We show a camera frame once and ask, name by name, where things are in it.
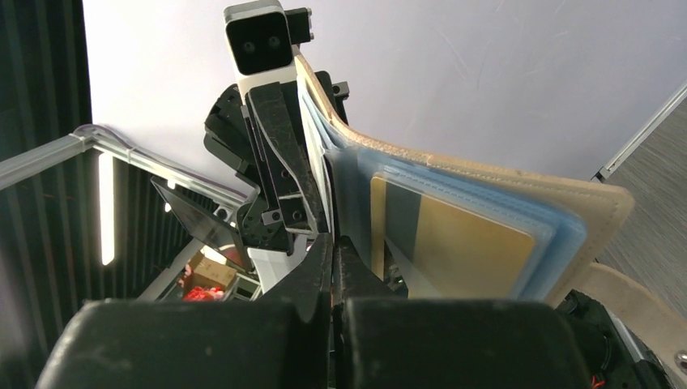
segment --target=gray floor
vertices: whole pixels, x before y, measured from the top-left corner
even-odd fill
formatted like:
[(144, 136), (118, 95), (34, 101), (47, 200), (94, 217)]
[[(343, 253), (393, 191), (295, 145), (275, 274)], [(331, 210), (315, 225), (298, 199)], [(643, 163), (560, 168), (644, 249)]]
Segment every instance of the gray floor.
[(599, 262), (687, 318), (687, 100), (606, 182), (630, 190), (637, 204)]

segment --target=dark corrugated wall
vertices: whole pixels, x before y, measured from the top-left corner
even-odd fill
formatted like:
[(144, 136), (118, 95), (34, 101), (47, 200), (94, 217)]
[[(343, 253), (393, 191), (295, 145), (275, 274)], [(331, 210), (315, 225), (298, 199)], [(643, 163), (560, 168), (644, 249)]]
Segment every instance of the dark corrugated wall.
[[(0, 0), (0, 160), (91, 121), (81, 1)], [(84, 299), (136, 297), (190, 240), (151, 175), (115, 164), (100, 263), (97, 152), (0, 191), (0, 387), (33, 387)], [(210, 209), (209, 199), (192, 197)]]

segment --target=camera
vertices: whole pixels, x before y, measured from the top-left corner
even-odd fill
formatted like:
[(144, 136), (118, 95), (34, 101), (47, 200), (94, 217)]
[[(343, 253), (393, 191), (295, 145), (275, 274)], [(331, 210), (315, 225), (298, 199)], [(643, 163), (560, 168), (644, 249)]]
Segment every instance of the camera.
[(277, 0), (227, 7), (224, 22), (242, 99), (253, 87), (296, 79), (288, 21)]

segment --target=cardboard box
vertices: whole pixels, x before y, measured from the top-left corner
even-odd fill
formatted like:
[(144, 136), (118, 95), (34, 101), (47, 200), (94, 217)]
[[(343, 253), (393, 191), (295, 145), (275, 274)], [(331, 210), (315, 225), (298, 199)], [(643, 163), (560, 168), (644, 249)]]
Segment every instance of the cardboard box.
[(222, 291), (226, 291), (237, 274), (236, 269), (207, 259), (200, 252), (191, 258), (189, 266), (193, 274), (184, 283), (184, 294), (196, 286), (203, 288), (217, 287)]

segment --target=fluorescent light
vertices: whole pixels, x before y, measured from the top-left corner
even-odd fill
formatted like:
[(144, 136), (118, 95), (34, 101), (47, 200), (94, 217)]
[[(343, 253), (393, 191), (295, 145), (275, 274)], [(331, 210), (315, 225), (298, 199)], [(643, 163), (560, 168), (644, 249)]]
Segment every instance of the fluorescent light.
[(114, 260), (114, 159), (110, 154), (98, 157), (98, 192), (100, 193), (100, 259), (103, 265)]

